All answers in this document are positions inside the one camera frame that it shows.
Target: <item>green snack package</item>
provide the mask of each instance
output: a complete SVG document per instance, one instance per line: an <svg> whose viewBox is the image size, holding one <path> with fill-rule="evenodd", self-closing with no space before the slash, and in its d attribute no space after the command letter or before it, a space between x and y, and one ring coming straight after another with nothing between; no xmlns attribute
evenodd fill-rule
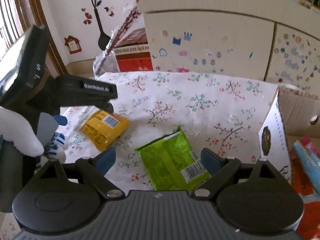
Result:
<svg viewBox="0 0 320 240"><path fill-rule="evenodd" d="M192 190L210 174L193 153L179 127L136 149L155 190Z"/></svg>

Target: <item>yellow snack package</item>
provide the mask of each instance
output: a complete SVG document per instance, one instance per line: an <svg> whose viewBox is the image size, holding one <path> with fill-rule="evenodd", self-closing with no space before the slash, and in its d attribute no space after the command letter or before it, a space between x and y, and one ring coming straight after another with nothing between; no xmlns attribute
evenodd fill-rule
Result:
<svg viewBox="0 0 320 240"><path fill-rule="evenodd" d="M83 125L80 132L87 135L99 151L103 151L110 146L128 126L128 119L98 110Z"/></svg>

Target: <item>cabinet drawer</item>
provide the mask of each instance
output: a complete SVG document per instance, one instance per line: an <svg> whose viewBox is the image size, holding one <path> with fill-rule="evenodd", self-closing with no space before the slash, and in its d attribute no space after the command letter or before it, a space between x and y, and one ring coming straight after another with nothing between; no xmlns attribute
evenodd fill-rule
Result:
<svg viewBox="0 0 320 240"><path fill-rule="evenodd" d="M278 24L266 81L320 95L320 41Z"/></svg>
<svg viewBox="0 0 320 240"><path fill-rule="evenodd" d="M265 76L272 22L208 11L150 13L144 20L154 70Z"/></svg>

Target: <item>metal pivot screw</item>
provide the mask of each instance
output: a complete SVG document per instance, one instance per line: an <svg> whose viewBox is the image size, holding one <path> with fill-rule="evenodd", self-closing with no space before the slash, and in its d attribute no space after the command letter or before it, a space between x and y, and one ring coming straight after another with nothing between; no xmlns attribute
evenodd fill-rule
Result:
<svg viewBox="0 0 320 240"><path fill-rule="evenodd" d="M111 189L107 192L107 196L111 198L119 198L122 197L123 192L119 189Z"/></svg>
<svg viewBox="0 0 320 240"><path fill-rule="evenodd" d="M209 197L210 191L205 188L199 188L195 191L197 197Z"/></svg>

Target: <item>barcode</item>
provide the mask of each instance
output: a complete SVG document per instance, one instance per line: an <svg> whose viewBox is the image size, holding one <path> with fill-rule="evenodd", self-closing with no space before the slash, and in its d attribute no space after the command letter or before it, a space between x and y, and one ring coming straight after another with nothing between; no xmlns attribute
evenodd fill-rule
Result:
<svg viewBox="0 0 320 240"><path fill-rule="evenodd" d="M119 123L111 115L107 115L102 121L108 126L110 126L111 128L114 128Z"/></svg>
<svg viewBox="0 0 320 240"><path fill-rule="evenodd" d="M183 169L181 174L183 175L185 181L188 183L189 181L195 179L196 177L204 174L207 170L202 165L201 161L197 161L190 166Z"/></svg>

